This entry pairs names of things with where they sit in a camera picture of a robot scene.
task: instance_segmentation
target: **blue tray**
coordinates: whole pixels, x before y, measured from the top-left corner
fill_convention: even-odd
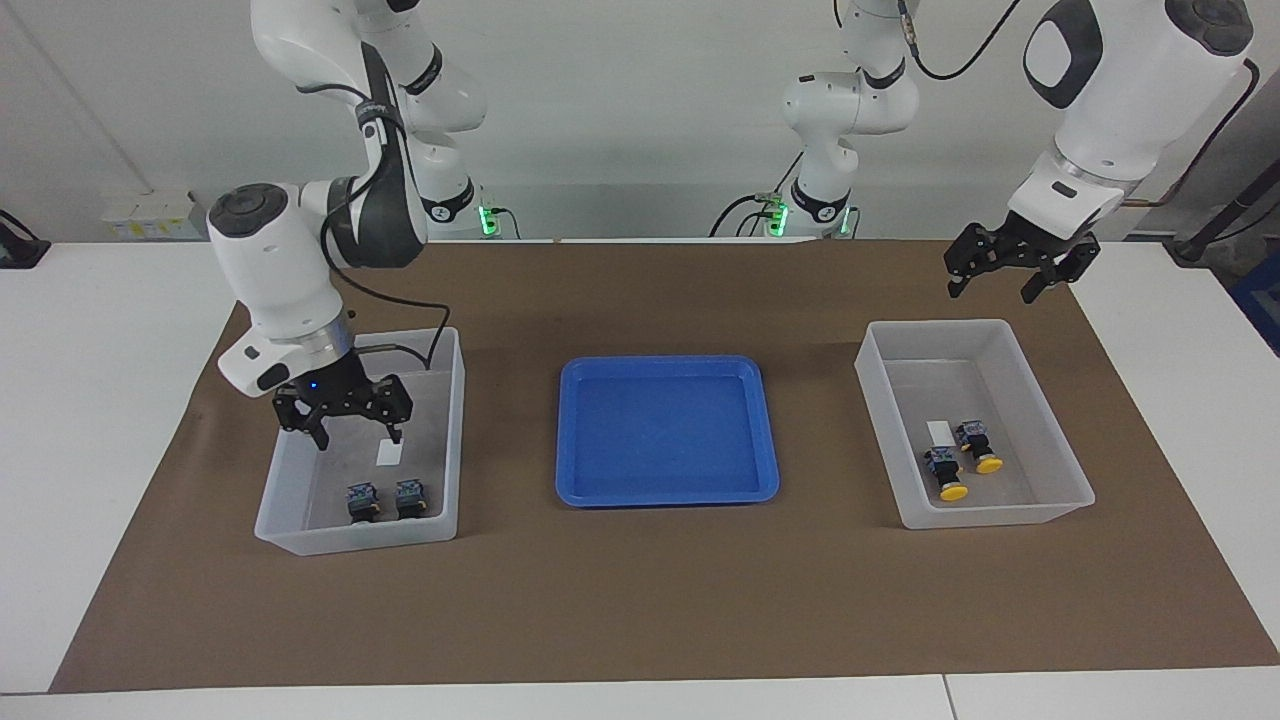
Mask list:
[[[573,507],[764,502],[778,492],[748,357],[581,357],[561,373],[556,492]]]

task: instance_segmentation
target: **white table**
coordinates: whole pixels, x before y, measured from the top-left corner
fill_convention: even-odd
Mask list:
[[[1108,245],[1075,292],[1267,632],[1280,638],[1280,523],[1272,521],[1280,483],[1270,457],[1280,360],[1208,273],[1179,270],[1155,246]],[[35,272],[0,274],[0,492],[10,509],[0,527],[0,692],[47,689],[232,302],[206,245],[61,245]],[[12,313],[19,306],[29,313]],[[45,405],[50,397],[76,401],[79,411]],[[42,506],[52,479],[61,498],[56,523]],[[461,720],[1276,717],[1280,669],[0,698],[3,717],[410,712]]]

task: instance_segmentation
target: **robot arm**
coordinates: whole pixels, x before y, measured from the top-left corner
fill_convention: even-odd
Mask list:
[[[840,228],[858,172],[858,152],[842,136],[902,131],[920,105],[906,76],[896,0],[850,0],[841,40],[856,72],[803,76],[783,99],[787,124],[804,143],[787,202],[792,234],[820,237]]]
[[[1243,69],[1253,38],[1243,0],[1059,0],[1027,45],[1032,87],[1062,126],[1009,201],[945,255],[950,292],[1005,266],[1032,268],[1032,302],[1075,282],[1100,247],[1089,232],[1151,174]]]
[[[479,126],[484,96],[425,36],[413,0],[357,0],[342,9],[329,0],[252,3],[262,58],[300,91],[351,106],[369,155],[360,178],[301,190],[243,186],[209,213],[214,252],[251,315],[250,331],[219,357],[219,369],[246,395],[275,391],[280,425],[311,434],[321,450],[329,442],[326,416],[366,416],[398,439],[398,424],[412,413],[398,378],[375,382],[365,374],[329,263],[404,266],[421,252],[429,228],[468,224],[463,210],[476,204],[444,133]],[[451,192],[434,200],[424,187]],[[480,225],[477,214],[470,224]]]

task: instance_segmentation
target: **transparent plastic bin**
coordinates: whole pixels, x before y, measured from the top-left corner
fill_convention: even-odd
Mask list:
[[[872,323],[854,366],[908,528],[1046,523],[1093,503],[1009,323]],[[979,475],[957,451],[969,495],[943,501],[922,459],[932,445],[931,420],[982,420],[1005,466]]]
[[[398,343],[426,355],[430,331],[356,337],[356,346]],[[413,398],[413,415],[402,425],[399,465],[378,466],[387,428],[365,418],[328,418],[329,450],[316,450],[311,436],[280,430],[266,475],[253,534],[294,555],[325,555],[453,539],[458,530],[458,474],[462,464],[462,389],[466,372],[458,332],[444,328],[430,373],[406,352],[361,357],[370,378],[394,373]],[[426,489],[425,518],[397,520],[396,483],[416,479]],[[376,523],[352,525],[346,491],[374,483],[383,509]]]

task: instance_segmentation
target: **yellow cap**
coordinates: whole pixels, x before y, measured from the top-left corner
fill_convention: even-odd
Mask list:
[[[960,483],[954,483],[942,488],[942,492],[938,493],[938,497],[941,497],[947,502],[955,502],[957,500],[963,500],[964,496],[966,495],[969,495],[969,488],[961,486]]]
[[[995,455],[988,455],[978,461],[978,474],[989,475],[1005,466],[1005,461]]]

